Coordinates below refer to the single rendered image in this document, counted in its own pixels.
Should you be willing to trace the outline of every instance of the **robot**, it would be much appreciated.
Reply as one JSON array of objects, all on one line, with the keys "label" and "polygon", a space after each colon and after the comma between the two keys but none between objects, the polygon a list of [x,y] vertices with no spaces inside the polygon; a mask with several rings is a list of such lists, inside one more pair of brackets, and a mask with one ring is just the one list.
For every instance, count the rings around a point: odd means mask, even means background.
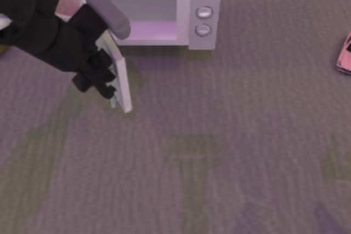
[{"label": "robot", "polygon": [[[9,26],[0,30],[0,45],[13,45],[60,71],[74,72],[72,82],[79,91],[84,93],[95,87],[102,97],[111,99],[116,90],[107,85],[116,78],[110,70],[112,58],[105,50],[98,49],[96,41],[116,25],[89,3],[65,22],[55,14],[58,2],[0,0],[0,13],[11,20]],[[123,17],[109,0],[95,3],[109,5]],[[124,34],[120,38],[124,39],[129,36],[130,27],[127,18],[122,20]]]}]

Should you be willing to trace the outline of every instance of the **toaster oven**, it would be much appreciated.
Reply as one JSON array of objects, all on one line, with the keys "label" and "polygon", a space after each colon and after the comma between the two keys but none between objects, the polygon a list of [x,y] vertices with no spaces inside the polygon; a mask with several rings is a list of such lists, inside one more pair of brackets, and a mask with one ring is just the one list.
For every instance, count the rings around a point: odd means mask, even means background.
[{"label": "toaster oven", "polygon": [[118,45],[216,47],[220,0],[111,0],[130,20],[131,35]]}]

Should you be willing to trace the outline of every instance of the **microwave window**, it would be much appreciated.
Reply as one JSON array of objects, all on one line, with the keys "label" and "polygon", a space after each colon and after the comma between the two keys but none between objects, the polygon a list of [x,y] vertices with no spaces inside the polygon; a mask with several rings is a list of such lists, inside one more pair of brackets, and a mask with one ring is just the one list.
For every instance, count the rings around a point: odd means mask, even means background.
[{"label": "microwave window", "polygon": [[130,40],[176,40],[177,0],[112,0],[131,22]]}]

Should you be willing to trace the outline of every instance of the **silver knob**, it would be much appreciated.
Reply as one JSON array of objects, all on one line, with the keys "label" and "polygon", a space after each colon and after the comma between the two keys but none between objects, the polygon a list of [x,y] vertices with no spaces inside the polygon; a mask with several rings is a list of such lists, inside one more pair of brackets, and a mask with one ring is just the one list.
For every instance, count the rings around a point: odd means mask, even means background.
[{"label": "silver knob", "polygon": [[195,33],[200,37],[208,36],[211,34],[211,31],[211,27],[206,24],[199,25],[195,28]]},{"label": "silver knob", "polygon": [[199,19],[209,19],[212,17],[213,10],[210,7],[202,7],[196,10],[196,16]]}]

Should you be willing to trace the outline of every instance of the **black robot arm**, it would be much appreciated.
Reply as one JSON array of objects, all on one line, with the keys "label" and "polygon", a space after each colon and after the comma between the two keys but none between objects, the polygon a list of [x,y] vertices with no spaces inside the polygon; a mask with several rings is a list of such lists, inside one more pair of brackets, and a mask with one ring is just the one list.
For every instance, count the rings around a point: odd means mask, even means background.
[{"label": "black robot arm", "polygon": [[103,14],[85,4],[64,22],[55,15],[58,1],[0,0],[0,13],[12,20],[0,31],[0,44],[14,45],[56,69],[77,73],[73,83],[81,92],[94,86],[103,97],[112,98],[115,89],[106,84],[116,77],[109,70],[112,60],[95,44],[109,28]]}]

